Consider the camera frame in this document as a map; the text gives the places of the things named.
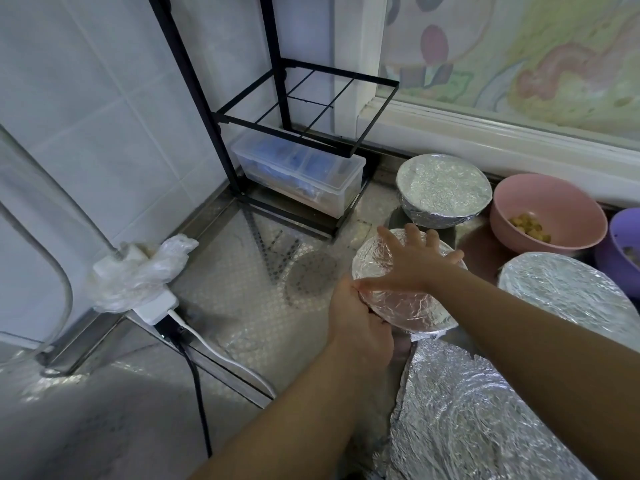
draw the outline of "metal shelf frame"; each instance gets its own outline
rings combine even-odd
[[[167,44],[172,51],[173,57],[178,64],[180,73],[182,74],[182,77],[189,89],[189,93],[191,94],[193,102],[195,103],[198,113],[200,114],[202,122],[204,123],[204,126],[207,130],[207,133],[211,138],[213,147],[216,150],[218,157],[220,158],[222,167],[227,174],[232,194],[239,201],[263,209],[270,214],[274,214],[277,217],[281,217],[293,223],[297,223],[303,227],[315,230],[318,233],[325,234],[329,237],[334,237],[340,229],[340,226],[343,224],[343,222],[345,222],[349,213],[352,211],[353,207],[355,206],[355,202],[357,202],[357,200],[359,199],[364,188],[366,187],[366,184],[371,179],[373,172],[377,167],[379,154],[364,149],[362,147],[362,144],[364,142],[364,138],[369,133],[373,124],[375,124],[375,122],[380,117],[380,114],[387,107],[389,101],[391,101],[391,99],[393,99],[394,95],[396,94],[399,85],[398,81],[282,57],[280,55],[280,45],[278,42],[278,31],[276,29],[273,1],[260,0],[264,31],[266,34],[269,57],[271,60],[271,69],[265,72],[265,74],[261,75],[238,95],[233,97],[231,101],[224,104],[224,106],[219,108],[219,110],[212,111],[209,107],[209,103],[207,102],[206,97],[204,96],[204,92],[202,90],[200,82],[198,81],[198,77],[196,76],[196,72],[187,53],[187,49],[182,42],[180,31],[178,30],[173,20],[171,1],[149,0],[149,3],[153,8],[154,14],[156,15],[156,19],[164,33]],[[297,83],[297,85],[295,85],[288,91],[285,85],[285,80],[287,78],[287,69],[289,68],[308,69],[309,72],[302,80],[300,80],[299,83]],[[307,101],[291,95],[293,91],[299,88],[302,83],[304,83],[312,74],[316,72],[346,77],[349,79],[349,81],[328,104],[315,101]],[[275,83],[277,101],[273,106],[271,106],[271,108],[269,108],[267,112],[265,112],[255,121],[248,121],[228,115],[229,110],[231,110],[234,106],[236,106],[236,104],[240,103],[240,101],[251,94],[251,92],[253,92],[256,88],[258,88],[260,85],[264,84],[271,78],[273,78],[273,81]],[[329,110],[329,108],[333,107],[333,103],[335,103],[336,99],[338,99],[338,97],[340,97],[355,80],[372,82],[374,84],[381,84],[392,88],[391,94],[389,94],[387,100],[382,105],[377,115],[372,119],[369,126],[364,129],[358,140],[352,143],[345,140],[334,139],[331,137],[321,137],[313,132],[310,132],[309,130],[312,128],[312,126],[320,119],[320,117],[322,117],[322,115],[324,115],[325,112],[327,112],[327,110]],[[299,130],[297,128],[294,128],[291,124],[288,99],[302,100],[306,103],[316,104],[318,106],[322,106],[323,109],[320,111],[320,113],[318,113],[316,119],[313,120],[313,122],[311,122],[309,126],[302,130]],[[280,119],[282,121],[283,130],[260,125],[259,123],[261,122],[261,120],[263,120],[265,116],[267,116],[268,113],[272,112],[276,107],[278,107],[280,111]],[[320,219],[312,218],[309,217],[307,212],[290,210],[292,208],[300,209],[299,205],[278,205],[274,202],[274,199],[265,201],[264,199],[255,198],[254,196],[252,196],[252,189],[255,189],[256,186],[261,187],[261,185],[249,181],[249,179],[244,175],[238,175],[234,164],[229,157],[225,142],[223,141],[220,124],[228,123],[234,123],[246,128],[261,131],[272,136],[280,137],[294,143],[303,144],[305,146],[315,148],[316,150],[332,153],[343,158],[349,158],[356,151],[358,151],[358,154],[360,156],[363,156],[367,160],[367,164],[365,165],[365,169],[363,172],[363,182],[360,193],[354,199],[354,202],[352,202],[347,211],[345,211],[345,214],[340,219],[335,219],[333,217],[326,216],[325,214],[322,214],[322,218]],[[286,201],[290,199],[288,197],[282,196],[281,200]],[[313,214],[318,214],[318,211],[311,210],[311,215]]]

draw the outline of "window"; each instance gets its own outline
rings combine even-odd
[[[640,0],[334,0],[334,37],[336,67],[400,81],[370,143],[640,205]],[[335,132],[387,94],[345,92]]]
[[[640,0],[388,0],[380,72],[398,100],[637,146]]]

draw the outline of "window sill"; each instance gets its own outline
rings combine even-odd
[[[375,97],[360,112],[357,134],[384,103]],[[536,172],[564,178],[600,202],[640,205],[640,152],[393,101],[367,141],[417,153],[448,153],[483,171],[508,176]]]

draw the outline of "aluminum foil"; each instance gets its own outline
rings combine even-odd
[[[492,364],[423,340],[376,460],[388,479],[592,480]]]
[[[406,242],[404,229],[391,229],[402,244]],[[440,242],[440,254],[452,252],[448,245]],[[467,268],[460,261],[459,266]],[[377,278],[384,276],[392,268],[392,259],[388,247],[379,235],[368,239],[353,258],[352,274],[354,279]],[[444,306],[436,298],[425,293],[397,293],[376,291],[365,293],[362,298],[381,318],[406,331],[420,333],[421,337],[439,336],[458,323],[453,320]]]
[[[524,253],[502,268],[498,287],[640,352],[640,315],[610,278],[553,253]]]
[[[411,220],[431,229],[468,221],[489,205],[492,190],[471,163],[450,155],[419,155],[396,175],[402,207]]]

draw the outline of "human hand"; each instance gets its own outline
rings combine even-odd
[[[378,234],[387,245],[391,254],[393,268],[379,278],[363,278],[353,282],[358,291],[398,291],[398,292],[430,292],[434,276],[448,266],[459,263],[464,252],[452,251],[446,256],[440,255],[440,237],[438,232],[427,231],[426,242],[415,224],[404,226],[406,245],[403,246],[386,227],[378,227]]]
[[[347,355],[347,363],[367,374],[383,371],[394,352],[391,325],[369,312],[348,274],[340,279],[331,297],[328,346],[335,346]]]

